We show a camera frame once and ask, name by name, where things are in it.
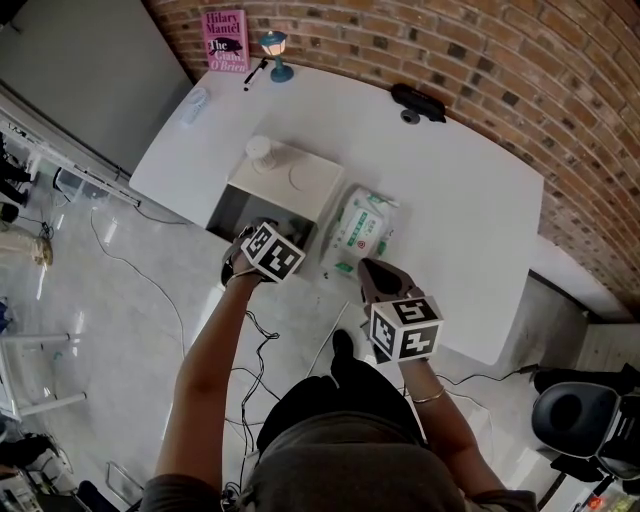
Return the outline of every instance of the blue lamp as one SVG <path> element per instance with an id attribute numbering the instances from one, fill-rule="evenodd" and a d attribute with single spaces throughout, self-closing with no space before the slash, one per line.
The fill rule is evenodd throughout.
<path id="1" fill-rule="evenodd" d="M 282 59 L 280 58 L 280 54 L 284 52 L 286 39 L 287 34 L 284 32 L 269 30 L 258 41 L 268 55 L 275 57 L 276 67 L 271 70 L 271 80 L 274 82 L 286 82 L 293 78 L 293 69 L 282 64 Z"/>

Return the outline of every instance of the person's right arm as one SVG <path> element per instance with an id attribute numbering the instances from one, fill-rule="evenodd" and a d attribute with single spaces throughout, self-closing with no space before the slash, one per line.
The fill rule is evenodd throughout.
<path id="1" fill-rule="evenodd" d="M 400 363 L 400 370 L 413 400 L 435 396 L 442 390 L 426 359 Z M 480 454 L 469 424 L 447 393 L 414 405 L 429 446 L 467 496 L 505 489 Z"/>

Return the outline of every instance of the beige pants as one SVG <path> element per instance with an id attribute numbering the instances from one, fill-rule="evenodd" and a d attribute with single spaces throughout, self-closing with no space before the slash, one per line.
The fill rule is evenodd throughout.
<path id="1" fill-rule="evenodd" d="M 51 245 L 26 229 L 0 222 L 0 254 L 19 253 L 30 256 L 38 265 L 50 264 Z"/>

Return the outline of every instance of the lamp base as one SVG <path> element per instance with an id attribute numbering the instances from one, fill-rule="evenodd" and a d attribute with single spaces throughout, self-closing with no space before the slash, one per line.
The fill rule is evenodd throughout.
<path id="1" fill-rule="evenodd" d="M 290 66 L 276 66 L 271 70 L 271 80 L 274 82 L 286 82 L 287 80 L 291 80 L 293 78 L 293 68 Z"/>

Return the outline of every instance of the book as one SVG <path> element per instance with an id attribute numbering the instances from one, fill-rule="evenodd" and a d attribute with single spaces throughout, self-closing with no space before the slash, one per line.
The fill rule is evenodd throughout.
<path id="1" fill-rule="evenodd" d="M 240 9 L 208 12 L 202 16 L 202 32 L 211 71 L 249 71 L 247 19 Z"/>

